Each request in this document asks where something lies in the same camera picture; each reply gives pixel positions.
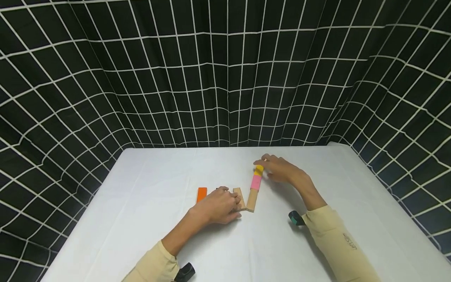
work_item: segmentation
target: orange block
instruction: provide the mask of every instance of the orange block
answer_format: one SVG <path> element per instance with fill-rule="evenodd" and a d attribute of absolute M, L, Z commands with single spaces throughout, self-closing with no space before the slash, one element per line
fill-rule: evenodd
<path fill-rule="evenodd" d="M 199 203 L 202 201 L 203 198 L 207 196 L 207 188 L 206 187 L 199 187 L 198 188 L 198 198 L 196 200 L 196 203 Z"/>

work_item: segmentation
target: left hand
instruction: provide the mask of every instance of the left hand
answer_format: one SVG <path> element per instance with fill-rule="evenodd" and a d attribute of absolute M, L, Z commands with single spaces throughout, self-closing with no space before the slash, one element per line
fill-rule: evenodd
<path fill-rule="evenodd" d="M 229 188 L 221 186 L 207 195 L 202 201 L 190 208 L 189 213 L 206 224 L 227 224 L 239 217 L 241 197 L 229 192 Z"/>

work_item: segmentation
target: right hand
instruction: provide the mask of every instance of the right hand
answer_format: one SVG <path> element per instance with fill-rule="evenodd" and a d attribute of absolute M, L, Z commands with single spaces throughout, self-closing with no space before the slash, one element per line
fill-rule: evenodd
<path fill-rule="evenodd" d="M 241 217 L 237 212 L 241 208 L 240 200 L 237 193 L 230 193 L 229 188 L 221 186 L 195 204 L 190 212 L 206 224 L 227 224 Z"/>
<path fill-rule="evenodd" d="M 288 182 L 296 188 L 299 185 L 301 187 L 314 187 L 312 179 L 305 171 L 282 157 L 264 154 L 260 160 L 254 161 L 253 164 L 261 165 L 263 168 L 269 170 L 268 178 L 275 182 Z"/>

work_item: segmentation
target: yellow block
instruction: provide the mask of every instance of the yellow block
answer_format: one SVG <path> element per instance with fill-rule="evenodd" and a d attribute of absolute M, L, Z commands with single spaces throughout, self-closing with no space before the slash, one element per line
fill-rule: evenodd
<path fill-rule="evenodd" d="M 263 167 L 261 165 L 255 166 L 254 175 L 263 176 Z"/>

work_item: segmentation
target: white table surface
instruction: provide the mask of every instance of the white table surface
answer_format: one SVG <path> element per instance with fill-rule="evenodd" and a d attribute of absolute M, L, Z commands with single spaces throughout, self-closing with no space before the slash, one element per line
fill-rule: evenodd
<path fill-rule="evenodd" d="M 303 168 L 341 215 L 383 281 L 443 282 L 451 265 L 351 148 L 126 149 L 45 274 L 44 282 L 119 282 L 208 192 L 241 187 L 252 162 L 275 154 Z M 180 252 L 196 269 L 190 282 L 333 281 L 306 227 L 288 213 L 305 207 L 293 189 L 262 181 L 255 213 L 209 226 Z"/>

